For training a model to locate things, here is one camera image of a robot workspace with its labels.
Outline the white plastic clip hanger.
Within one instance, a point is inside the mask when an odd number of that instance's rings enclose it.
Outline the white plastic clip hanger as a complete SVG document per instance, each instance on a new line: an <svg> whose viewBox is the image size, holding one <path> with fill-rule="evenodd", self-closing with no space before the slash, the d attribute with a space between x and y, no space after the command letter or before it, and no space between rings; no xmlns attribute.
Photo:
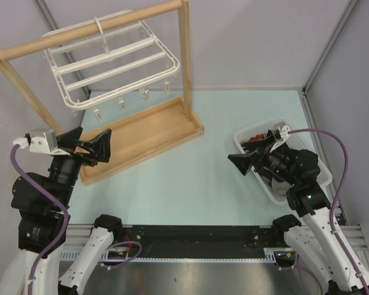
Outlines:
<svg viewBox="0 0 369 295"><path fill-rule="evenodd" d="M148 87L180 70L180 61L143 20L44 51L63 102L73 114L138 90L148 101Z"/></svg>

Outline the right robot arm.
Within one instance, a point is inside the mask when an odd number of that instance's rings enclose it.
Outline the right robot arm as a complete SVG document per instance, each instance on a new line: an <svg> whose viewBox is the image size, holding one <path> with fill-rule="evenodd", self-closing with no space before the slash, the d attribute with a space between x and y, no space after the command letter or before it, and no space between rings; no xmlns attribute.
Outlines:
<svg viewBox="0 0 369 295"><path fill-rule="evenodd" d="M325 294L369 294L369 271L335 216L339 195L329 200L318 184L315 152L288 147L286 142L295 133L287 125L269 130L262 139L244 142L245 154L230 154L228 159L242 175L266 170L289 185L286 198L296 215L273 220L271 238L277 246L294 250L298 270L304 262Z"/></svg>

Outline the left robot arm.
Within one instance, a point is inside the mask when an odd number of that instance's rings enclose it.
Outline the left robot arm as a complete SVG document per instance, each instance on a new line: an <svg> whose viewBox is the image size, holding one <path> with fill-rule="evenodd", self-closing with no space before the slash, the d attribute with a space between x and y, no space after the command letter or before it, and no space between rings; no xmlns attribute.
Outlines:
<svg viewBox="0 0 369 295"><path fill-rule="evenodd" d="M17 138L10 153L18 178L12 186L12 208L19 211L18 254L7 268L0 294L82 294L103 253L124 238L122 221L103 214L92 227L89 241L71 267L59 273L70 215L68 205L83 166L94 167L111 157L111 134L106 129L83 140L77 127L61 135L37 129ZM25 172L17 152L49 155L49 174Z"/></svg>

